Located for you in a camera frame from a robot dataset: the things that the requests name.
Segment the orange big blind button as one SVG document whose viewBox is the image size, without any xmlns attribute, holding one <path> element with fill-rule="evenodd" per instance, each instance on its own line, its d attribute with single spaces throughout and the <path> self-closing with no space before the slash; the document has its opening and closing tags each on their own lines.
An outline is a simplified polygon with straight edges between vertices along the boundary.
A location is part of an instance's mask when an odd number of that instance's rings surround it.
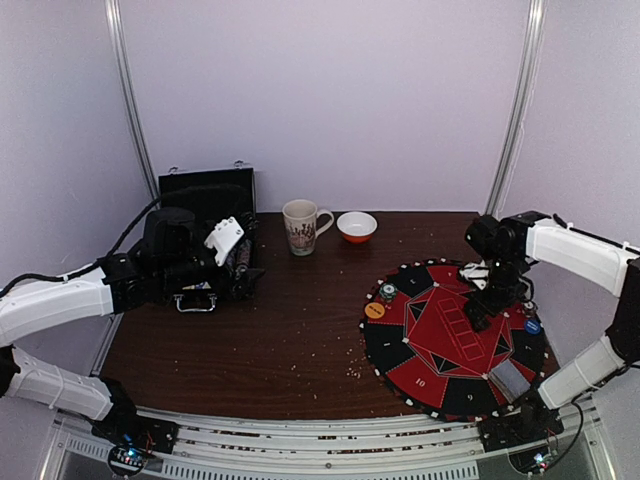
<svg viewBox="0 0 640 480">
<path fill-rule="evenodd" d="M 379 302 L 369 302 L 364 307 L 364 313 L 371 320 L 379 320 L 385 316 L 386 308 Z"/>
</svg>

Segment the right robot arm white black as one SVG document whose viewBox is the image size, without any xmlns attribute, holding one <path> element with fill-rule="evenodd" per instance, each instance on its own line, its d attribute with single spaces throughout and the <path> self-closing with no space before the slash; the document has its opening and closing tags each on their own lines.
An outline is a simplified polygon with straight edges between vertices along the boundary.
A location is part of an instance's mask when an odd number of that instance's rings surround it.
<svg viewBox="0 0 640 480">
<path fill-rule="evenodd" d="M 549 378 L 526 386 L 513 366 L 493 367 L 489 378 L 519 411 L 505 419 L 487 420 L 483 432 L 503 432 L 530 442 L 556 420 L 558 411 L 580 395 L 604 386 L 639 362 L 639 249 L 576 228 L 556 214 L 527 211 L 496 219 L 472 221 L 465 239 L 479 255 L 477 263 L 459 270 L 472 291 L 464 312 L 476 332 L 487 330 L 508 308 L 521 305 L 536 313 L 534 286 L 526 276 L 536 263 L 572 273 L 613 296 L 616 303 L 596 318 L 594 301 L 582 299 L 574 287 L 543 303 L 555 340 L 568 337 L 561 321 L 585 327 L 579 339 L 590 345 L 562 363 Z"/>
</svg>

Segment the stack of poker chips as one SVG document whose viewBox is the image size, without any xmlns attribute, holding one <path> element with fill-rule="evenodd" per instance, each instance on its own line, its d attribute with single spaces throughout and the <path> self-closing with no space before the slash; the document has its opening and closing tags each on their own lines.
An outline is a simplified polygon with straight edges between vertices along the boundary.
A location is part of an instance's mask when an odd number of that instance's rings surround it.
<svg viewBox="0 0 640 480">
<path fill-rule="evenodd" d="M 394 284 L 388 282 L 383 283 L 378 291 L 378 295 L 384 303 L 392 302 L 396 298 L 397 294 L 397 287 Z"/>
</svg>

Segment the blue small blind button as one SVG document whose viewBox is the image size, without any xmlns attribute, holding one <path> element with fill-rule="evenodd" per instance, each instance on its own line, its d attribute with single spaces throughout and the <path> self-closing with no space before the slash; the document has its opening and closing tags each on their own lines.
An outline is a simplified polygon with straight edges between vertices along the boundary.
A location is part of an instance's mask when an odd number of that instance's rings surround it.
<svg viewBox="0 0 640 480">
<path fill-rule="evenodd" d="M 524 330 L 530 335 L 539 335 L 542 331 L 542 326 L 537 320 L 529 318 L 524 323 Z"/>
</svg>

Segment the deck of playing cards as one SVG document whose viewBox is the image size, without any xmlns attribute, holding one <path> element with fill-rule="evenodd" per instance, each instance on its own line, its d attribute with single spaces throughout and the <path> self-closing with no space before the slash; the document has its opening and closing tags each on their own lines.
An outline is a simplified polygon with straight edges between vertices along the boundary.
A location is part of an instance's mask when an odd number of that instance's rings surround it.
<svg viewBox="0 0 640 480">
<path fill-rule="evenodd" d="M 514 403 L 530 388 L 530 382 L 510 360 L 490 370 L 488 379 L 496 385 L 509 403 Z"/>
</svg>

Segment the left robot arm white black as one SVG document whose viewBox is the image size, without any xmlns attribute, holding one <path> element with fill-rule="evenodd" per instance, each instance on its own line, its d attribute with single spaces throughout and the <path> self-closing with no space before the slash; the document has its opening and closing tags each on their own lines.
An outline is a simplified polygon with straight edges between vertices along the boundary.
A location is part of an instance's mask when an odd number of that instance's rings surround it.
<svg viewBox="0 0 640 480">
<path fill-rule="evenodd" d="M 22 274 L 1 291 L 1 393 L 84 417 L 95 435 L 137 448 L 153 440 L 123 386 L 43 362 L 16 346 L 33 333 L 89 317 L 173 303 L 209 313 L 222 298 L 243 299 L 254 268 L 252 193 L 234 184 L 190 186 L 151 201 L 135 218 L 143 235 L 128 251 L 59 276 Z"/>
</svg>

